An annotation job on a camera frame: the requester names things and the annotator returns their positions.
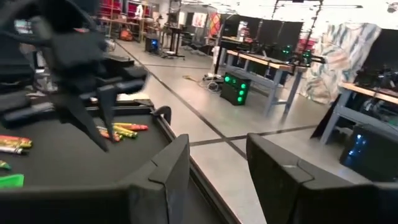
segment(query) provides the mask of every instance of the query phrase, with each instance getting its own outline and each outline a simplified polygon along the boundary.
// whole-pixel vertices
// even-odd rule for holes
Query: concrete floor
[[[189,134],[191,156],[243,224],[266,223],[246,161],[247,133],[260,133],[302,159],[346,180],[366,181],[339,164],[340,147],[321,146],[316,139],[309,139],[327,107],[296,95],[288,116],[282,116],[283,106],[276,106],[272,114],[265,117],[262,110],[266,97],[257,92],[249,93],[245,106],[233,106],[219,95],[182,78],[189,75],[201,79],[210,71],[209,57],[181,50],[186,60],[162,59],[145,53],[140,44],[119,43],[115,54],[133,55],[152,73],[144,93],[156,107],[168,105],[172,108],[172,129],[177,135]],[[282,89],[282,99],[286,99],[288,93]]]

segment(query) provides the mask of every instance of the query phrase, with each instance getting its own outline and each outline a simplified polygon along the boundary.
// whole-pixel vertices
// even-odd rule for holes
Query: orange object
[[[123,29],[120,32],[120,39],[124,41],[132,41],[132,32],[128,29]]]
[[[101,133],[102,137],[111,139],[111,136],[109,136],[109,133],[107,131],[99,130],[99,133]],[[117,134],[113,135],[113,139],[117,142],[120,141],[120,137]]]
[[[146,131],[148,130],[148,126],[143,124],[123,124],[123,123],[115,123],[115,125],[125,128],[130,131]]]

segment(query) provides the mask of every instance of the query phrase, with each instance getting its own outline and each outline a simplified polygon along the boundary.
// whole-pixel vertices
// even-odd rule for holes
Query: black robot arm
[[[33,36],[18,35],[5,28],[28,14]],[[87,12],[72,0],[20,0],[3,6],[0,11],[0,34],[21,43],[32,44],[42,52],[57,91],[49,93],[51,106],[63,123],[71,123],[86,133],[102,150],[107,151],[92,118],[85,110],[86,96],[97,97],[100,118],[113,138],[113,111],[117,94],[140,91],[147,72],[143,68],[118,68],[105,63],[105,37]],[[85,26],[88,32],[76,28]],[[38,113],[37,106],[8,111],[3,118],[26,118]]]

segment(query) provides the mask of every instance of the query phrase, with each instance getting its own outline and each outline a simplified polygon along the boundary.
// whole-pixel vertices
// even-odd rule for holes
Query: crayon wrapper
[[[109,136],[109,133],[107,131],[100,130],[99,133],[101,133],[102,137],[111,139],[111,136]],[[118,136],[117,134],[114,134],[113,139],[118,142],[118,141],[120,141],[120,136]]]
[[[25,140],[16,141],[16,140],[0,139],[0,145],[9,146],[9,147],[30,148],[30,147],[32,147],[32,142],[28,142]]]
[[[32,142],[32,140],[30,140],[29,138],[22,138],[22,137],[17,137],[17,136],[6,136],[6,135],[2,135],[2,134],[0,134],[0,139],[8,139],[8,140],[14,140],[14,141],[22,140],[22,141],[26,141],[26,142]]]
[[[115,131],[121,131],[121,132],[125,132],[125,133],[133,133],[133,131],[130,131],[126,128],[122,128],[120,126],[114,125],[113,129],[115,129]]]
[[[129,133],[129,132],[125,132],[125,131],[117,131],[117,130],[115,130],[118,134],[121,134],[121,135],[123,135],[123,136],[125,136],[125,137],[129,137],[129,138],[135,138],[135,137],[137,137],[137,134],[138,133],[136,133],[136,132],[131,132],[131,133]]]
[[[130,131],[145,131],[148,130],[148,126],[142,124],[117,124],[117,126],[125,128]]]

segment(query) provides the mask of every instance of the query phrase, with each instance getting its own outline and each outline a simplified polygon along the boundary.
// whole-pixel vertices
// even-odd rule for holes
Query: black equipment box
[[[234,106],[244,105],[249,87],[250,79],[237,72],[226,72],[220,97],[228,100]]]
[[[397,149],[395,135],[370,125],[356,126],[340,157],[340,163],[371,181],[395,182],[398,177]]]
[[[152,54],[159,53],[159,38],[156,34],[145,35],[145,51]]]

